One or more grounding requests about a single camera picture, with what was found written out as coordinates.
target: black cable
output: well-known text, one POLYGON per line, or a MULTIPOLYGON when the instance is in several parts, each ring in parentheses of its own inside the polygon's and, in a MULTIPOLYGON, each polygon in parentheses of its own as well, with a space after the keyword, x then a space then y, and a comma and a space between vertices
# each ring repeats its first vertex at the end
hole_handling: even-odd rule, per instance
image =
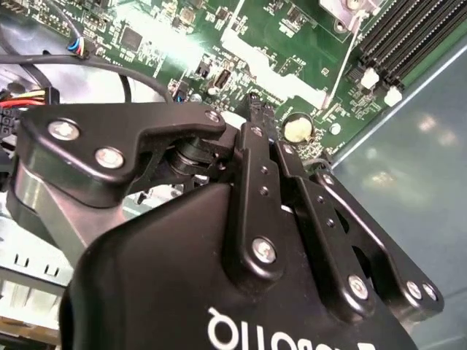
MULTIPOLYGON (((0 26, 0 46, 8 55, 19 55, 19 52, 8 42, 5 37, 3 28, 0 26)), ((41 88, 49 88, 52 86, 50 80, 33 64, 20 64, 21 68, 24 69, 41 88)))
POLYGON ((131 87, 128 77, 126 75, 119 74, 120 81, 122 82, 123 93, 125 94, 125 102, 129 104, 131 102, 131 87))
POLYGON ((328 169, 328 171, 331 174, 333 173, 333 167, 331 166, 331 164, 326 159, 315 158, 315 159, 308 159, 308 160, 304 161, 304 167, 313 166, 315 164, 323 165, 323 166, 326 167, 326 169, 328 169))
POLYGON ((113 71, 114 73, 124 75, 147 85, 156 93, 161 95, 167 103, 173 102, 171 94, 167 88, 156 79, 148 77, 138 71, 134 71, 133 69, 107 63, 102 59, 93 56, 87 60, 82 60, 73 55, 0 55, 0 64, 71 64, 75 66, 88 66, 106 71, 113 71))

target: ram slot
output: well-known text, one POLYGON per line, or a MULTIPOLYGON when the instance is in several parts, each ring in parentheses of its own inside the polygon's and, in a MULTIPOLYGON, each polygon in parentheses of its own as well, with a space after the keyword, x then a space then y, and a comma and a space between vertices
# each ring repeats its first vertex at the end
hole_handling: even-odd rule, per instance
POLYGON ((425 41, 393 71, 393 77, 403 79, 410 71, 420 64, 433 50, 435 50, 465 19, 467 19, 467 3, 460 5, 460 10, 452 17, 440 23, 439 27, 430 35, 431 39, 425 41))
POLYGON ((364 55, 369 55, 373 50, 378 48, 418 1, 419 0, 395 0, 395 4, 381 16, 377 24, 370 29, 370 32, 360 44, 360 49, 364 55))
POLYGON ((383 58, 393 51, 394 47, 410 32, 416 28, 420 21, 426 16, 436 4, 443 0, 422 0, 404 19, 404 21, 394 30, 390 38, 375 50, 371 56, 381 63, 383 58))
POLYGON ((424 42, 443 20, 452 17, 452 12, 458 10, 460 5, 465 1, 466 0, 457 0, 454 3, 444 2, 440 7, 437 7, 436 10, 430 14, 430 20, 426 20, 419 26, 399 47, 397 47, 397 50, 394 50, 394 53, 384 61, 384 68, 388 71, 392 71, 398 64, 404 62, 404 58, 407 58, 414 47, 424 42))

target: motherboard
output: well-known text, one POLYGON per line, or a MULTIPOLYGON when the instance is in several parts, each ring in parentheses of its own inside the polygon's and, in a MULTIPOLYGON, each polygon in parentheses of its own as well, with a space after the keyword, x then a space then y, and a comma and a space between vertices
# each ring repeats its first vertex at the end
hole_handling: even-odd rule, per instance
MULTIPOLYGON (((94 54, 156 78, 174 101, 274 110, 270 137, 335 155, 467 32, 465 0, 58 0, 94 54), (288 128, 287 124, 296 123, 288 128)), ((65 37, 42 0, 3 8, 65 37)))

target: red wire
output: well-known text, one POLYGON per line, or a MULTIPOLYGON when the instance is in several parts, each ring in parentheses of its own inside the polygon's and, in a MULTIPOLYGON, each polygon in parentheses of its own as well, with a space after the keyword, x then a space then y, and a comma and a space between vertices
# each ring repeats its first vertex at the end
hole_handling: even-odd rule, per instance
POLYGON ((44 102, 36 101, 36 100, 11 100, 11 101, 2 101, 0 102, 0 107, 16 107, 16 106, 24 106, 24 105, 36 105, 42 106, 44 102))

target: yellow wire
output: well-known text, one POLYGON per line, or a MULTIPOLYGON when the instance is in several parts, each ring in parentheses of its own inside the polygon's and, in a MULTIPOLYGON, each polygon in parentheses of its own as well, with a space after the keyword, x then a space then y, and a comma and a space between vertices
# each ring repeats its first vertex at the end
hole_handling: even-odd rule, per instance
POLYGON ((45 91, 37 90, 37 91, 30 91, 28 93, 22 93, 21 95, 15 96, 15 98, 39 97, 43 95, 45 95, 45 91))

